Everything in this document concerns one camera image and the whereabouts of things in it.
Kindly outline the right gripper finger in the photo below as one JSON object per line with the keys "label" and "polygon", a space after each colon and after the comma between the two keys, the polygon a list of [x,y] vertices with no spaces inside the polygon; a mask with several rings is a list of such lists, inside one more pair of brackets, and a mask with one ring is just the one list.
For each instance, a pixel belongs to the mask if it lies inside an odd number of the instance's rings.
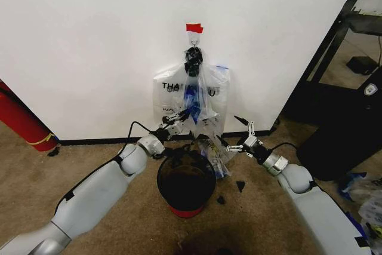
{"label": "right gripper finger", "polygon": [[255,136],[255,130],[254,130],[254,122],[253,121],[247,121],[244,118],[241,118],[239,116],[234,116],[241,124],[245,125],[248,128],[248,137]]}
{"label": "right gripper finger", "polygon": [[244,138],[241,137],[237,144],[231,145],[228,142],[225,141],[222,136],[216,135],[216,138],[220,141],[221,145],[226,149],[227,152],[244,152]]}

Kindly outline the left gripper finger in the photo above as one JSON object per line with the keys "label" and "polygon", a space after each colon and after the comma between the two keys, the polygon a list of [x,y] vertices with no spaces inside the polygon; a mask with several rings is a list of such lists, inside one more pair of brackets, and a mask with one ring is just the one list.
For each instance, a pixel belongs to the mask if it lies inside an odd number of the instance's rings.
{"label": "left gripper finger", "polygon": [[179,112],[176,114],[175,124],[194,125],[195,122],[189,112]]}
{"label": "left gripper finger", "polygon": [[174,124],[177,113],[174,113],[174,114],[171,114],[171,115],[168,115],[168,116],[163,116],[162,117],[162,123],[163,124]]}

